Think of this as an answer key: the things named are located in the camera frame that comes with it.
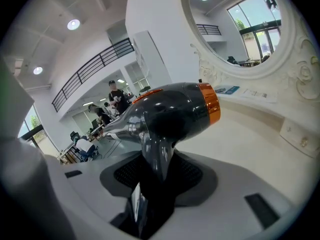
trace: hair dryer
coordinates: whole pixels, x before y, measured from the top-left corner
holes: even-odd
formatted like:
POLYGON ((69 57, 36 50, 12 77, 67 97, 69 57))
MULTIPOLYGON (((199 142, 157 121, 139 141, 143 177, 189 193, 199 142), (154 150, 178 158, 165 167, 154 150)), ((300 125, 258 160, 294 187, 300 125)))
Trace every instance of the hair dryer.
POLYGON ((208 83, 174 83, 141 95, 104 136, 141 143, 142 155, 160 182, 166 179, 177 142, 220 119, 218 97, 208 83))

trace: black shirt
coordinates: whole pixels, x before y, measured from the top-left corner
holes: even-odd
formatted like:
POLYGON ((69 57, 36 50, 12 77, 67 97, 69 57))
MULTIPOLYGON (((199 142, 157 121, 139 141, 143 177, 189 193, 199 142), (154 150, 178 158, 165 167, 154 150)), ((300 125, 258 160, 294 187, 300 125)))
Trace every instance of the black shirt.
POLYGON ((96 115, 98 117, 102 117, 102 121, 104 122, 105 125, 110 124, 110 117, 108 115, 106 115, 106 113, 104 112, 104 110, 101 107, 96 107, 94 109, 94 112, 96 113, 96 115))
POLYGON ((111 102, 113 102, 115 100, 114 99, 115 97, 120 98, 120 101, 117 102, 115 104, 115 106, 116 106, 116 109, 119 111, 119 114, 121 115, 129 107, 129 104, 128 104, 127 100, 126 100, 126 97, 124 96, 124 91, 123 90, 119 90, 119 89, 112 90, 109 93, 109 100, 111 102))

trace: black metal railing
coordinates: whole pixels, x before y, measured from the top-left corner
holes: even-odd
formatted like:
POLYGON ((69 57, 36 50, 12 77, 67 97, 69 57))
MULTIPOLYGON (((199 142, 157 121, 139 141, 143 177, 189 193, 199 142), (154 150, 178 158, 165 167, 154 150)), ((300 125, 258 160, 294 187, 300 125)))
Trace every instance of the black metal railing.
POLYGON ((66 100, 82 85, 86 80, 92 77, 99 70, 104 68, 106 65, 115 61, 116 59, 133 52, 135 49, 131 45, 129 38, 126 38, 120 42, 103 50, 86 64, 84 64, 73 76, 65 83, 62 89, 55 96, 52 105, 55 111, 59 111, 66 100))
POLYGON ((218 26, 203 25, 203 24, 197 24, 196 26, 198 27, 201 35, 219 35, 219 36, 221 36, 221 33, 220 33, 218 26))

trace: orange nozzle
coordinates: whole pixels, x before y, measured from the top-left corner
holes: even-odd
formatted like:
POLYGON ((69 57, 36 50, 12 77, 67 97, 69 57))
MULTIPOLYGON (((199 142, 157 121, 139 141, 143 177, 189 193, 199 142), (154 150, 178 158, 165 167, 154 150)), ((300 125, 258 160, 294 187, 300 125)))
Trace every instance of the orange nozzle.
POLYGON ((218 97, 210 84, 199 83, 198 86, 202 92, 206 107, 209 112, 210 125, 213 125, 219 121, 221 115, 218 97))
POLYGON ((136 103, 138 100, 141 100, 141 99, 143 99, 143 98, 146 97, 146 96, 149 96, 149 95, 151 95, 151 94, 157 93, 157 92, 159 92, 159 91, 162 91, 162 89, 156 89, 156 90, 148 91, 148 92, 142 94, 141 96, 139 96, 138 98, 136 98, 134 101, 132 101, 132 104, 136 103))

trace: white pillar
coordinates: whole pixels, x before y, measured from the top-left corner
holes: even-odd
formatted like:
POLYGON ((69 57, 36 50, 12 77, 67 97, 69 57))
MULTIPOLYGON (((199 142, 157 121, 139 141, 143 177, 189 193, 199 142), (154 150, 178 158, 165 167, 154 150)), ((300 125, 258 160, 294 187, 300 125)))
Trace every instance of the white pillar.
POLYGON ((123 66, 123 67, 120 68, 120 70, 121 70, 121 73, 122 73, 122 75, 124 77, 124 80, 128 83, 131 92, 138 97, 139 96, 139 90, 137 90, 136 87, 134 86, 134 83, 132 82, 132 80, 131 80, 126 68, 123 66))

